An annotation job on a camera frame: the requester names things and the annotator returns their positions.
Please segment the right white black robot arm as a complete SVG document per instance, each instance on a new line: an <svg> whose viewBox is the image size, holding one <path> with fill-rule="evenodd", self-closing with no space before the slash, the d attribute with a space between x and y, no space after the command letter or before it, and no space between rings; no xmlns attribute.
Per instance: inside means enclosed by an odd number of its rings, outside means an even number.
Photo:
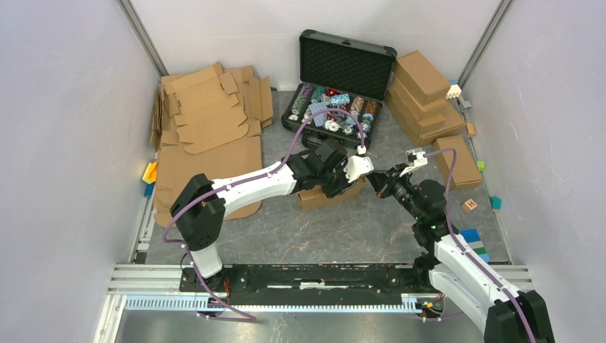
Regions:
<svg viewBox="0 0 606 343"><path fill-rule="evenodd" d="M396 166L367 179L380 199L394 198L415 220L414 237L426 249L414 261L416 288L450 298L485 342L554 342L543 297L507 281L473 250L449 220L445 186L431 179L413 184L401 172Z"/></svg>

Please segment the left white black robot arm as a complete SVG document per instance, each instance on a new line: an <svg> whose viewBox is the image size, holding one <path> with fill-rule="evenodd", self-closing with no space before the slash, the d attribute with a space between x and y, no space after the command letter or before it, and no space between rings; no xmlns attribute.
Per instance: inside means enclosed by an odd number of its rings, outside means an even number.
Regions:
<svg viewBox="0 0 606 343"><path fill-rule="evenodd" d="M328 198L341 195L357 183L346 170L351 163L340 143L326 141L316 149L289 153L265 169L231 179L193 176L172 204L169 224L182 236L198 283L211 292L224 283L216 241L226 217L250 204L315 187Z"/></svg>

